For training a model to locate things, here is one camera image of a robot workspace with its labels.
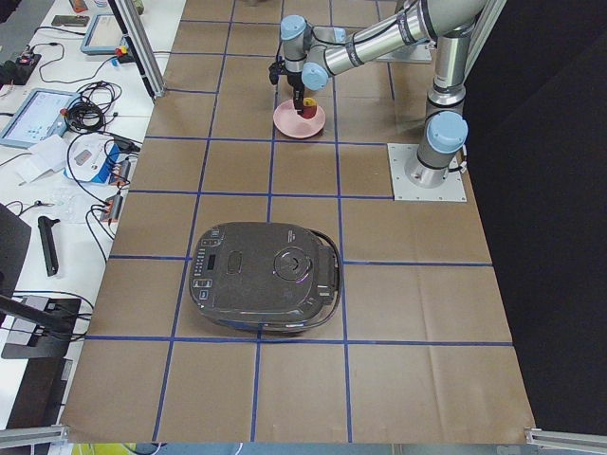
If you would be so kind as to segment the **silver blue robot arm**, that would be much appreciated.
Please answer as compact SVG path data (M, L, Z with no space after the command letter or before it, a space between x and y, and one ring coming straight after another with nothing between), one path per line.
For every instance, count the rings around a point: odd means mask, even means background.
M423 137L404 166L408 180L435 189L462 171L451 162L463 151L469 127L463 118L465 81L499 17L502 1L399 1L393 15L352 33L288 15L268 69L271 84L286 77L293 111L305 112L306 91L370 62L433 62Z

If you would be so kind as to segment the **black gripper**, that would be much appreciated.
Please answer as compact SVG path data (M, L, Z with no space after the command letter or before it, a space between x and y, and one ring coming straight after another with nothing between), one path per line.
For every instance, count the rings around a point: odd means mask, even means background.
M300 73L288 72L286 74L287 83L293 91L293 105L296 113L302 113L302 100L304 99L304 84Z

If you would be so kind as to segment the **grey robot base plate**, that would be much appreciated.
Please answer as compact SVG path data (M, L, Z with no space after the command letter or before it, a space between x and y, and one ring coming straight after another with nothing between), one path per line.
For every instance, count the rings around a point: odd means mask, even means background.
M463 177L451 172L457 160L443 170L426 168L418 159L417 144L388 143L388 161L394 199L398 202L466 203Z

